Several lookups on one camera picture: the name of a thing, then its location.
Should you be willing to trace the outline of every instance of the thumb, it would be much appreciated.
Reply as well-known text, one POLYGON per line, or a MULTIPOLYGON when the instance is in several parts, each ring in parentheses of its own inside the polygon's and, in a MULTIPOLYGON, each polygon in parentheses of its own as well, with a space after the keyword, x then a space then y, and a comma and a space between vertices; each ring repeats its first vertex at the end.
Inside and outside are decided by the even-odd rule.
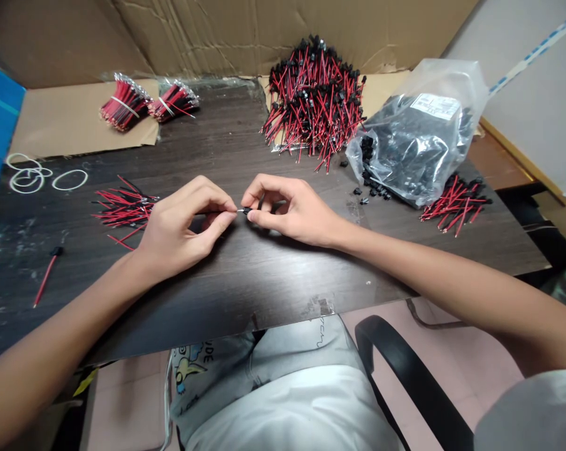
POLYGON ((283 233, 283 226, 285 222, 284 215, 274 215, 270 212, 265 212, 262 210, 252 210, 247 214, 247 218, 250 222, 258 224, 259 226, 283 233))
POLYGON ((212 221, 210 227, 200 234, 200 237, 202 240, 206 240, 210 245, 214 244, 236 217, 237 213, 222 212, 212 221))

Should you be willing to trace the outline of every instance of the pink floor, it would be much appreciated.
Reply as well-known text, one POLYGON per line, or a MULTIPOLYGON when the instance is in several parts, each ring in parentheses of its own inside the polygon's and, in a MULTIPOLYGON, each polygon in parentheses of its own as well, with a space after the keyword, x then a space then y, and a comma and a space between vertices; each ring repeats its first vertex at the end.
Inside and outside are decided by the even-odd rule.
MULTIPOLYGON (((456 319, 423 298, 414 299, 427 323, 456 319)), ((404 301, 342 314, 354 327, 370 315, 385 318, 429 368, 467 424, 474 429, 498 397, 523 379, 511 356, 490 335, 475 328, 429 330, 418 326, 404 301)), ((88 451, 145 451, 159 448, 163 431, 163 380, 168 352, 116 362, 100 370, 88 435, 88 451)), ((412 451, 440 445, 381 356, 374 380, 412 451)), ((168 451, 178 449, 173 441, 168 451)))

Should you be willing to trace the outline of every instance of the gray shirt sleeve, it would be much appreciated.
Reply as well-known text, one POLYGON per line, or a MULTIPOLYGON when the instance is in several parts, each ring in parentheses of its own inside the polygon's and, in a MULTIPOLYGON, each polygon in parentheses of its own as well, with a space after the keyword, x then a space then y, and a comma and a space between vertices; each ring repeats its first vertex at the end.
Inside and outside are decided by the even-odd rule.
POLYGON ((475 430, 475 451, 566 451, 566 370, 508 390, 475 430))

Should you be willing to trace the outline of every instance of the forearm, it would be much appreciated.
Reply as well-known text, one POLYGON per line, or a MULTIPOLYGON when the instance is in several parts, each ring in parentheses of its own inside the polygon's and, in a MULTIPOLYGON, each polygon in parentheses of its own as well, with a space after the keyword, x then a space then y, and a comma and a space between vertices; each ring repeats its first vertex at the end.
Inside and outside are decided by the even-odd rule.
POLYGON ((0 356, 0 448, 53 401, 91 346, 150 287, 131 257, 0 356))
POLYGON ((566 368, 566 307, 492 268, 348 225, 335 247, 498 338, 525 374, 566 368))

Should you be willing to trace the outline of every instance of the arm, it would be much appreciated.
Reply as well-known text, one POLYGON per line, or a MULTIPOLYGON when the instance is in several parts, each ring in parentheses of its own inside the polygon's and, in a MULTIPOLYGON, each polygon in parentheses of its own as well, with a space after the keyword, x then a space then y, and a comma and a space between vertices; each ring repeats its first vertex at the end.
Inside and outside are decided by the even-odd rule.
POLYGON ((499 271, 386 237, 336 215, 303 180, 258 175, 242 206, 248 220, 314 246, 356 256, 500 341, 524 375, 566 368, 566 307, 499 271), (286 203, 270 214, 273 202, 286 203))
POLYGON ((235 210, 223 190, 193 179, 154 206, 135 251, 0 356, 0 448, 53 401, 95 341, 143 293, 210 253, 235 210), (188 230, 196 213, 217 210, 204 232, 188 230))

